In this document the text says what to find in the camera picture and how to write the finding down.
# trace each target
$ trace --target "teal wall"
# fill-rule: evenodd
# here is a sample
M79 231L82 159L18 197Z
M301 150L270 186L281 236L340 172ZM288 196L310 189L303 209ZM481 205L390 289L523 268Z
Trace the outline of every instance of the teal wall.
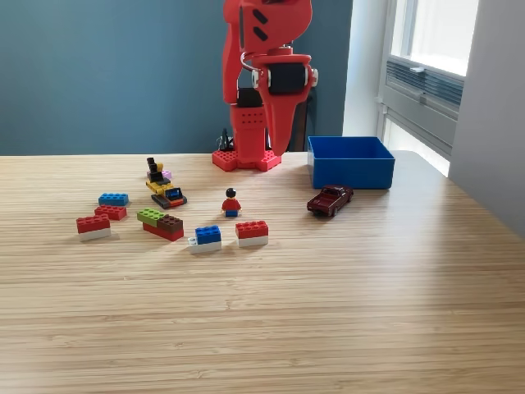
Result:
M313 10L295 50L320 72L316 133L340 134L351 0ZM225 35L218 0L0 0L0 154L212 151Z

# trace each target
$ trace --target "red base plate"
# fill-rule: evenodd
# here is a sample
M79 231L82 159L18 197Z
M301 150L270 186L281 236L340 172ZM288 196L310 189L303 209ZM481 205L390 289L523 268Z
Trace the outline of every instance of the red base plate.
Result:
M264 154L264 159L255 163L239 163L237 160L237 152L222 152L216 150L212 154L213 164L224 171L233 171L236 168L250 169L257 168L259 171L266 172L281 163L281 156L276 156L271 150L267 150Z

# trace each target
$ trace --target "toy car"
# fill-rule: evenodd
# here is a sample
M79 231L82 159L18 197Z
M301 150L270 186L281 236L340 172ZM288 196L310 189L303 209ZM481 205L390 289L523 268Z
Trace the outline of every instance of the toy car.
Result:
M315 214L335 216L343 205L349 203L354 191L341 185L328 185L321 189L321 193L308 201L306 208Z

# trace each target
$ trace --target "white wall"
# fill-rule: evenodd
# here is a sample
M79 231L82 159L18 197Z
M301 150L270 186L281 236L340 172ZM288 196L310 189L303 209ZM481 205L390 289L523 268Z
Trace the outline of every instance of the white wall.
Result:
M450 178L525 236L523 16L523 0L480 0Z
M343 135L376 135L388 0L354 0Z

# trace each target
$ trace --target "lego minifigure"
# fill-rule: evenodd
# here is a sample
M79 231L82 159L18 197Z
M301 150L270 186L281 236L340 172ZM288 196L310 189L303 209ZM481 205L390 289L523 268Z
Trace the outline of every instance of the lego minifigure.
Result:
M226 191L226 199L222 203L221 213L224 213L227 218L236 218L239 216L239 211L242 211L239 201L235 198L236 195L237 192L233 187Z

